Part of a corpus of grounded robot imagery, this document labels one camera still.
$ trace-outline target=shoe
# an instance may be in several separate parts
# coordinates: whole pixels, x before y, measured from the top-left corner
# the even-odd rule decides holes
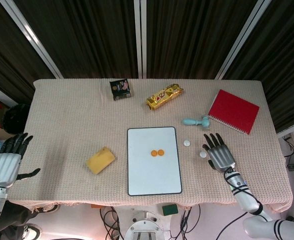
[[[47,207],[47,206],[46,207],[40,207],[40,208],[37,208],[37,210],[38,210],[38,212],[40,214],[49,214],[49,213],[56,212],[59,208],[60,208],[60,205],[55,204],[52,207]]]
[[[35,224],[27,224],[23,226],[23,240],[37,240],[40,239],[42,235],[42,229]]]

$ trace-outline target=red notebook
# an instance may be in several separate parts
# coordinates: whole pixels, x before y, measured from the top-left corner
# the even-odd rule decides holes
[[[235,130],[250,134],[258,111],[259,106],[220,89],[208,115]]]

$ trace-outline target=green object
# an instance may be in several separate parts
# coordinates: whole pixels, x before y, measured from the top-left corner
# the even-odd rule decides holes
[[[164,216],[177,214],[178,213],[178,207],[177,207],[176,204],[162,206],[162,213],[163,213]]]

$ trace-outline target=orange coin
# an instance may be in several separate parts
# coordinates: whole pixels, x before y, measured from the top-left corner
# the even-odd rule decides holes
[[[150,154],[151,154],[153,157],[156,157],[156,156],[157,156],[157,151],[156,151],[156,150],[152,150]]]
[[[163,156],[164,154],[165,154],[164,150],[162,150],[162,149],[158,150],[158,155],[159,156]]]

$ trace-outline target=light blue toy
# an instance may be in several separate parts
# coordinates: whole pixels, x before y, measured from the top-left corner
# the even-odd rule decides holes
[[[184,125],[202,125],[204,128],[208,128],[210,125],[208,116],[203,116],[202,120],[196,120],[192,118],[184,118],[182,120]]]

